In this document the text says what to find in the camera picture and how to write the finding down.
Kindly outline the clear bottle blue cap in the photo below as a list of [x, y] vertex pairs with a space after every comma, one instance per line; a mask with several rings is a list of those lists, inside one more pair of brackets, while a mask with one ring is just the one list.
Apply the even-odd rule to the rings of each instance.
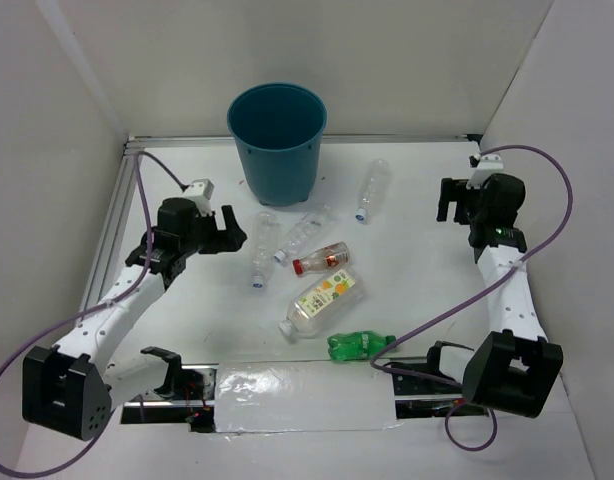
[[251, 250], [251, 284], [255, 289], [264, 289], [269, 281], [279, 236], [277, 217], [270, 212], [259, 212], [254, 218]]

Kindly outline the crinkled clear bottle white cap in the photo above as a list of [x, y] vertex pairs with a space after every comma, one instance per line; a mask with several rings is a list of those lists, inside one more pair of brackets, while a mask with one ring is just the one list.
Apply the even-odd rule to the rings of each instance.
[[336, 217], [328, 205], [321, 205], [307, 213], [286, 234], [281, 246], [273, 254], [273, 259], [281, 265], [287, 265], [307, 246], [325, 235], [335, 221]]

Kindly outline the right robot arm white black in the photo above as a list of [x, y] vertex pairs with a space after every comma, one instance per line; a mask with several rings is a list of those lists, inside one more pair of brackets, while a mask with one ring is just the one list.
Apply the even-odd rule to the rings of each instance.
[[470, 229], [476, 266], [492, 290], [487, 296], [490, 332], [476, 350], [436, 342], [423, 379], [435, 392], [458, 382], [469, 404], [535, 418], [562, 367], [563, 351], [548, 341], [539, 323], [520, 264], [527, 244], [514, 222], [525, 195], [520, 179], [502, 173], [477, 187], [466, 179], [442, 180], [437, 219], [446, 221], [454, 203], [455, 222]]

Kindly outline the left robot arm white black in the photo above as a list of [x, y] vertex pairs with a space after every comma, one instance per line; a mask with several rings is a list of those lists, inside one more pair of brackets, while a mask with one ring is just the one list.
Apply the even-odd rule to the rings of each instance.
[[29, 423], [88, 441], [112, 411], [139, 395], [163, 399], [183, 390], [179, 354], [148, 346], [122, 363], [113, 355], [139, 318], [183, 273], [189, 257], [232, 253], [247, 239], [231, 206], [203, 214], [189, 198], [165, 199], [155, 225], [131, 251], [112, 288], [52, 347], [33, 347], [23, 359], [22, 416]]

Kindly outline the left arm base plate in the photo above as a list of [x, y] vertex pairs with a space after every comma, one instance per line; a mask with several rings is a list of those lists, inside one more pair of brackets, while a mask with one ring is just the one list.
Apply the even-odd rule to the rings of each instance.
[[172, 393], [147, 391], [134, 397], [122, 406], [120, 424], [177, 424], [190, 432], [214, 432], [217, 373], [217, 365], [183, 365]]

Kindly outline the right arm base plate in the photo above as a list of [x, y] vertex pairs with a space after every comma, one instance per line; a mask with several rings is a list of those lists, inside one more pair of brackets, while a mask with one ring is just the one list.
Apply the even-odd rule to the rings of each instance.
[[[404, 362], [388, 362], [387, 366], [419, 373], [431, 373], [426, 360], [422, 357], [404, 360]], [[392, 374], [392, 383], [396, 418], [399, 420], [443, 418], [450, 408], [462, 403], [460, 389], [447, 384], [401, 374]], [[478, 406], [465, 406], [453, 415], [488, 416], [488, 413]]]

